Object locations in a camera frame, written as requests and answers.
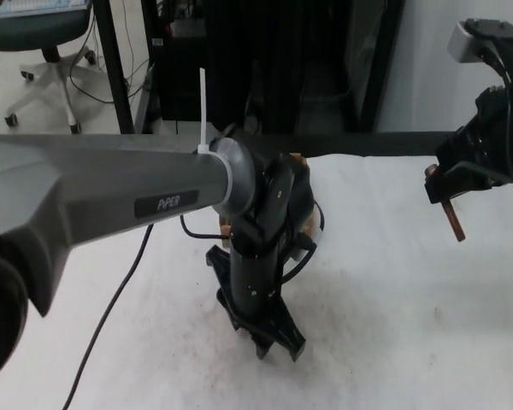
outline office chair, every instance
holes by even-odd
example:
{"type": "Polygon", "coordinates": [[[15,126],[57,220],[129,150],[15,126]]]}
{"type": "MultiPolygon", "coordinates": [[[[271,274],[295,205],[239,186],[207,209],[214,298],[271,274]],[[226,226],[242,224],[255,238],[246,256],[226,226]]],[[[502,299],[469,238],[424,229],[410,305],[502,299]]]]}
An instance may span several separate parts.
{"type": "Polygon", "coordinates": [[[71,133],[81,133],[80,122],[74,115],[68,98],[68,77],[72,74],[75,79],[91,80],[105,74],[77,66],[83,58],[91,65],[97,63],[95,53],[87,46],[80,53],[66,57],[59,56],[57,46],[82,37],[87,31],[90,17],[91,10],[88,9],[53,15],[0,19],[0,51],[42,50],[46,61],[37,65],[20,66],[21,75],[32,84],[23,96],[6,109],[5,120],[8,126],[17,126],[15,113],[39,98],[49,85],[56,84],[61,91],[71,133]]]}

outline screw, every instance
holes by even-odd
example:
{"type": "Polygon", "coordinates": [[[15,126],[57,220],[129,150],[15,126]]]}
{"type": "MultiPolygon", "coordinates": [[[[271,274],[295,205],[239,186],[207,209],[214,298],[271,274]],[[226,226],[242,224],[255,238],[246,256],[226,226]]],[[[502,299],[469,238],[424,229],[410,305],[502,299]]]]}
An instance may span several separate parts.
{"type": "MultiPolygon", "coordinates": [[[[429,179],[437,171],[437,165],[430,165],[426,168],[426,180],[429,179]]],[[[452,230],[454,231],[454,235],[456,235],[456,239],[458,242],[462,242],[465,239],[465,233],[463,233],[462,225],[460,225],[460,221],[454,211],[454,207],[452,206],[452,202],[450,200],[443,201],[441,203],[443,206],[443,210],[445,211],[446,218],[451,223],[452,230]]]]}

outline white table surface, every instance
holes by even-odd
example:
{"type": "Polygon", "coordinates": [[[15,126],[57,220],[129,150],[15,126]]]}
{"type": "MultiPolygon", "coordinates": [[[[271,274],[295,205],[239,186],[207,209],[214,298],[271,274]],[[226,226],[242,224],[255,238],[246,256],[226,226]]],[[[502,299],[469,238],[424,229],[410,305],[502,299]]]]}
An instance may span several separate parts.
{"type": "MultiPolygon", "coordinates": [[[[255,356],[215,299],[213,241],[156,225],[91,354],[72,409],[513,408],[513,186],[458,198],[458,244],[423,170],[432,158],[310,160],[327,226],[284,288],[307,339],[255,356]]],[[[212,210],[189,214],[217,231],[212,210]]],[[[29,312],[0,409],[59,409],[144,230],[70,256],[50,314],[29,312]]]]}

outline black cable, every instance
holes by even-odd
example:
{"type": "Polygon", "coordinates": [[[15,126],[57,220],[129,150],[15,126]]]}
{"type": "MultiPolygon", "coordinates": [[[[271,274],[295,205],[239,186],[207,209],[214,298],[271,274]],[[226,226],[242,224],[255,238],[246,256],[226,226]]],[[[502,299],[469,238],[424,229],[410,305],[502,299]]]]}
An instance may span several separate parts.
{"type": "MultiPolygon", "coordinates": [[[[72,71],[73,71],[74,67],[76,66],[75,62],[76,62],[76,60],[78,60],[80,58],[80,55],[81,55],[82,51],[84,50],[84,47],[86,46],[87,41],[89,40],[89,37],[91,36],[91,32],[93,31],[93,27],[95,26],[95,21],[96,21],[96,18],[95,18],[95,15],[93,15],[93,20],[91,21],[91,26],[89,28],[89,32],[87,33],[87,36],[85,36],[84,43],[80,47],[80,51],[78,51],[78,54],[76,55],[76,58],[73,60],[73,63],[70,65],[70,72],[68,74],[68,77],[70,78],[70,82],[72,83],[72,85],[74,86],[74,88],[76,90],[78,90],[82,94],[88,96],[92,100],[98,101],[99,103],[103,103],[103,104],[114,104],[114,100],[113,101],[102,100],[100,98],[97,98],[97,97],[91,95],[89,92],[82,90],[80,87],[78,87],[76,85],[76,83],[74,83],[74,80],[72,78],[72,71]]],[[[139,91],[141,91],[143,89],[143,86],[144,86],[144,81],[143,81],[143,84],[141,84],[140,87],[134,93],[128,95],[127,98],[131,98],[131,97],[136,96],[139,93],[139,91]]]]}
{"type": "Polygon", "coordinates": [[[82,361],[80,363],[80,367],[78,368],[78,371],[76,372],[76,378],[74,379],[74,383],[72,385],[72,388],[70,389],[70,393],[68,394],[67,401],[65,402],[65,405],[62,407],[62,410],[67,410],[70,407],[70,403],[72,402],[72,400],[74,398],[74,394],[76,393],[76,390],[78,389],[78,384],[82,377],[82,372],[84,371],[84,368],[86,367],[87,360],[89,359],[89,355],[91,354],[91,351],[93,350],[93,346],[95,345],[95,342],[97,341],[99,333],[103,329],[104,322],[109,317],[110,311],[112,310],[116,301],[120,297],[121,292],[124,290],[127,283],[129,282],[129,279],[131,279],[131,277],[137,270],[137,266],[139,265],[139,262],[143,257],[144,249],[146,248],[146,244],[148,243],[148,239],[150,238],[150,234],[152,233],[153,227],[154,227],[154,225],[149,225],[146,228],[146,233],[144,234],[143,242],[140,244],[139,252],[137,253],[137,257],[135,257],[135,261],[133,261],[133,265],[131,266],[131,269],[129,269],[129,272],[127,273],[126,277],[121,282],[120,287],[114,293],[112,300],[110,301],[109,305],[107,306],[106,310],[104,311],[103,317],[101,318],[101,320],[99,320],[99,324],[97,325],[97,328],[93,332],[93,336],[91,337],[91,341],[89,342],[89,345],[87,346],[87,349],[85,350],[84,358],[82,359],[82,361]]]}
{"type": "Polygon", "coordinates": [[[228,235],[207,235],[207,234],[202,234],[202,233],[194,233],[194,232],[190,231],[186,227],[184,215],[180,216],[180,224],[182,225],[182,230],[185,232],[185,234],[188,235],[189,237],[193,237],[194,239],[218,239],[218,240],[230,239],[230,237],[228,235]]]}
{"type": "Polygon", "coordinates": [[[511,158],[511,91],[510,82],[507,76],[504,78],[505,94],[507,96],[507,125],[505,126],[505,154],[507,159],[507,169],[513,180],[513,163],[511,158]]]}
{"type": "MultiPolygon", "coordinates": [[[[320,223],[319,228],[321,231],[325,230],[325,214],[323,213],[323,210],[319,206],[319,203],[315,202],[315,205],[317,206],[317,209],[319,210],[320,215],[320,223]]],[[[310,250],[308,253],[304,256],[304,258],[289,272],[283,275],[283,278],[281,278],[281,284],[286,284],[290,280],[292,280],[295,276],[297,276],[300,271],[302,271],[306,265],[308,265],[308,262],[310,262],[311,258],[314,256],[315,251],[317,250],[317,243],[313,243],[310,247],[310,250]]]]}
{"type": "Polygon", "coordinates": [[[123,7],[123,20],[126,25],[127,43],[129,44],[129,49],[131,50],[131,78],[129,79],[129,90],[131,90],[131,86],[133,85],[133,70],[135,69],[135,53],[133,52],[133,45],[131,44],[129,29],[127,28],[126,0],[121,0],[121,5],[123,7]]]}

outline chair base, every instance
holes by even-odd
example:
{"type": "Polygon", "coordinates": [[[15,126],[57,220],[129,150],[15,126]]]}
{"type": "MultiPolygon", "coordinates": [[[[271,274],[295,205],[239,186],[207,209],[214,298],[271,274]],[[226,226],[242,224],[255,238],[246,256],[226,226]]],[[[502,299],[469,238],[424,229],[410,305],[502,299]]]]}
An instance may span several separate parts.
{"type": "Polygon", "coordinates": [[[8,126],[17,126],[16,112],[26,107],[32,101],[40,98],[42,92],[51,84],[55,84],[61,91],[62,105],[67,112],[68,124],[71,133],[81,133],[81,125],[74,111],[67,91],[68,77],[91,81],[99,77],[106,76],[104,73],[98,73],[88,68],[79,67],[77,64],[85,58],[91,65],[96,63],[95,53],[85,46],[84,49],[76,54],[61,58],[58,62],[43,62],[36,65],[21,65],[19,67],[21,75],[27,81],[30,81],[28,90],[5,112],[4,119],[8,126]]]}

